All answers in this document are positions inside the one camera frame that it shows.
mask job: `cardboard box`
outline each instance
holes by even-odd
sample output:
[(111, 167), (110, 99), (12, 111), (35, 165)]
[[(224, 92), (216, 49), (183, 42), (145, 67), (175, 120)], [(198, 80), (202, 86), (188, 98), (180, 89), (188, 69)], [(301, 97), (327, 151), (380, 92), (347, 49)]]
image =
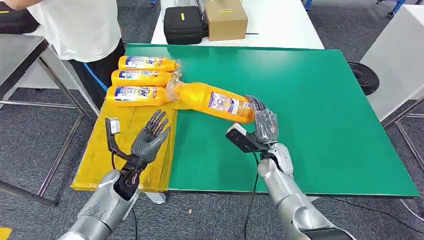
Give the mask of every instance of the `cardboard box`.
[(248, 16), (240, 0), (207, 0), (204, 9), (209, 25), (209, 40), (244, 39)]

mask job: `yellow tape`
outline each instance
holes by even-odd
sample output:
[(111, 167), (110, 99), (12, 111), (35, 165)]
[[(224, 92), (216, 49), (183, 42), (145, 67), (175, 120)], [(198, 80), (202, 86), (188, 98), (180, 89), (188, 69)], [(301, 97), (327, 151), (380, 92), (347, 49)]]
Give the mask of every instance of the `yellow tape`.
[(0, 227), (0, 240), (7, 240), (11, 234), (12, 229), (7, 227)]
[[(164, 192), (168, 189), (171, 163), (174, 151), (174, 138), (177, 125), (175, 107), (184, 106), (169, 103), (163, 106), (142, 107), (114, 107), (107, 101), (101, 108), (98, 120), (94, 125), (90, 139), (87, 143), (84, 156), (79, 164), (78, 171), (71, 187), (75, 190), (94, 191), (102, 177), (112, 170), (111, 152), (108, 150), (105, 118), (118, 118), (120, 133), (115, 136), (118, 146), (127, 154), (130, 153), (131, 144), (140, 130), (146, 125), (152, 114), (157, 109), (166, 112), (169, 119), (170, 133), (157, 153), (154, 162), (150, 163), (140, 176), (139, 188), (142, 192)], [(125, 161), (118, 156), (114, 157), (115, 166), (120, 169)]]
[(221, 14), (226, 14), (226, 13), (232, 13), (232, 12), (233, 12), (233, 9), (232, 9), (232, 8), (219, 9), (218, 11), (219, 11), (219, 13), (221, 13)]

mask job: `green mat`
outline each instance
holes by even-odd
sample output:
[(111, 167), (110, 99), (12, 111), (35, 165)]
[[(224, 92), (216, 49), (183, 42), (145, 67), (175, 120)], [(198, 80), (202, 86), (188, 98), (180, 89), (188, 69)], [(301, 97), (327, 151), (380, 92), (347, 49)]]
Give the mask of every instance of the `green mat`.
[[(129, 44), (126, 54), (180, 59), (182, 81), (265, 102), (306, 194), (419, 195), (339, 50)], [(170, 190), (252, 191), (255, 159), (225, 138), (231, 125), (178, 111)]]

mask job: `yellow bottle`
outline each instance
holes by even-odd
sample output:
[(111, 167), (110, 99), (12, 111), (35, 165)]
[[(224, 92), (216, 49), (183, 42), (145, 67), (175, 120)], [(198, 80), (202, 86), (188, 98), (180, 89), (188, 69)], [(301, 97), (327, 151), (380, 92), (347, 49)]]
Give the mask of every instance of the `yellow bottle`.
[(114, 86), (166, 87), (172, 73), (165, 71), (115, 70), (112, 72)]
[(180, 65), (177, 61), (166, 57), (121, 56), (119, 70), (151, 70), (172, 73)]
[(161, 106), (170, 100), (166, 90), (156, 86), (111, 86), (106, 101), (116, 107)]
[(173, 77), (166, 86), (166, 97), (179, 100), (190, 109), (233, 122), (246, 124), (254, 120), (247, 98), (206, 83), (184, 83)]

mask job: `floor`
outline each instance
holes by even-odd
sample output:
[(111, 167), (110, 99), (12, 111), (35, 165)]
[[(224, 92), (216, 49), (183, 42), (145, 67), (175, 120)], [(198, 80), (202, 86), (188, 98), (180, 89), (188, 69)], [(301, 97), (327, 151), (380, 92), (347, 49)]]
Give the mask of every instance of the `floor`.
[[(150, 8), (147, 1), (119, 0), (119, 21), (127, 41), (148, 43), (152, 37), (159, 3)], [(393, 1), (378, 6), (370, 0), (314, 0), (309, 16), (326, 48), (341, 49), (346, 59), (358, 61), (383, 30), (383, 16)], [(78, 99), (82, 97), (73, 92)], [(19, 88), (13, 100), (67, 103), (58, 90)], [(0, 176), (2, 180), (29, 191), (37, 191), (50, 167), (49, 160), (59, 152), (65, 136), (78, 117), (75, 110), (6, 105), (0, 110)], [(424, 154), (424, 121), (406, 119), (406, 130)], [(0, 226), (13, 229), (12, 240), (59, 238), (73, 224), (91, 192), (74, 191), (69, 185), (78, 169), (93, 124), (84, 119), (70, 150), (60, 165), (46, 195), (60, 199), (56, 208), (22, 200), (0, 192)], [(387, 131), (412, 180), (424, 193), (423, 171), (396, 128)], [(396, 199), (342, 198), (364, 207), (390, 213), (411, 227), (424, 229)], [(134, 209), (138, 219), (138, 239), (153, 240), (241, 240), (249, 197), (243, 195), (167, 194), (166, 204), (157, 205), (142, 195)], [(424, 200), (406, 203), (424, 216)], [(424, 240), (381, 213), (321, 197), (314, 205), (334, 224), (350, 231), (358, 240)], [(130, 214), (109, 239), (135, 238), (134, 217)], [(268, 196), (255, 197), (247, 229), (248, 239), (286, 239)]]

